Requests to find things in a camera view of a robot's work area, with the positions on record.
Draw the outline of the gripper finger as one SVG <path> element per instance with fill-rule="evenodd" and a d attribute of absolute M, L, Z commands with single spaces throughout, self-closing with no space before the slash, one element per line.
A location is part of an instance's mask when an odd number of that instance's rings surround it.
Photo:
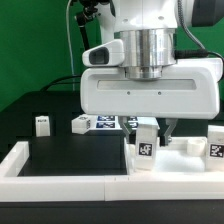
<path fill-rule="evenodd" d="M 160 145 L 165 147 L 169 144 L 171 134 L 177 125 L 178 120 L 173 118 L 161 118 L 159 120 Z"/>
<path fill-rule="evenodd" d="M 119 118 L 119 125 L 125 134 L 127 143 L 134 144 L 136 140 L 136 131 L 130 126 L 125 116 Z"/>

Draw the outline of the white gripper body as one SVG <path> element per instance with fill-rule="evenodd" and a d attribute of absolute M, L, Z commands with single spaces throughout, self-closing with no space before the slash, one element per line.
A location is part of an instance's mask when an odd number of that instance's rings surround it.
<path fill-rule="evenodd" d="M 219 58 L 179 60 L 153 81 L 130 80 L 119 67 L 90 68 L 81 78 L 81 107 L 91 115 L 212 119 L 222 72 Z"/>

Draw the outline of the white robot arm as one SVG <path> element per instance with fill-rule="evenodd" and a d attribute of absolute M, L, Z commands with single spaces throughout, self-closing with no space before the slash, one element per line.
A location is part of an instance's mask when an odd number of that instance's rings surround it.
<path fill-rule="evenodd" d="M 179 119 L 212 119 L 220 110 L 224 58 L 203 45 L 177 50 L 175 31 L 212 26 L 224 0 L 79 0 L 79 25 L 97 18 L 102 43 L 86 48 L 81 106 L 115 115 L 126 133 L 129 116 L 154 117 L 165 146 Z"/>

